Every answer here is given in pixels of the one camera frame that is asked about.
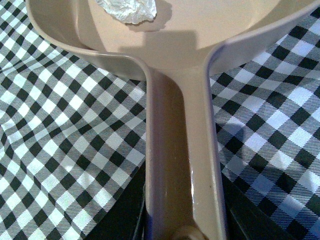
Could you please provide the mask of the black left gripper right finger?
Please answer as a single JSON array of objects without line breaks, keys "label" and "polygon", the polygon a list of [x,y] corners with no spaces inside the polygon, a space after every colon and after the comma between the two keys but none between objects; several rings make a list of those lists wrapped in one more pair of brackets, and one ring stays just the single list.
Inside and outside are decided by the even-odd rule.
[{"label": "black left gripper right finger", "polygon": [[226,176],[222,176],[223,193],[230,240],[293,240],[270,217],[255,206]]}]

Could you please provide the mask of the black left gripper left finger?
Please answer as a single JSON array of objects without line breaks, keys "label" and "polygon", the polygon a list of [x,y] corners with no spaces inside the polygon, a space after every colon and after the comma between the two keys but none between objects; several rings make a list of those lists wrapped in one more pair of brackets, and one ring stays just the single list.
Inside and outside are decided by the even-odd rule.
[{"label": "black left gripper left finger", "polygon": [[145,223],[146,166],[136,171],[116,203],[86,237],[87,240],[142,240]]}]

